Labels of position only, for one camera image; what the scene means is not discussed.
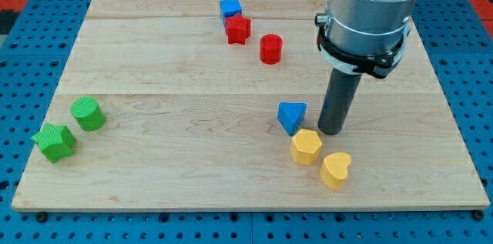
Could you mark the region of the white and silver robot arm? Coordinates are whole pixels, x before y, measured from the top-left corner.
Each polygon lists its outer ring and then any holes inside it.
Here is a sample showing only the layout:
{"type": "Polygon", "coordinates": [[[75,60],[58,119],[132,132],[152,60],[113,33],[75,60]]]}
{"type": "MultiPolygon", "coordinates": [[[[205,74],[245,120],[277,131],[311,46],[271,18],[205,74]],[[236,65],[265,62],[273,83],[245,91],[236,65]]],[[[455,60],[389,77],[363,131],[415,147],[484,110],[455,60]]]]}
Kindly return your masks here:
{"type": "Polygon", "coordinates": [[[404,55],[417,0],[328,0],[315,17],[322,59],[348,75],[383,79],[404,55]]]}

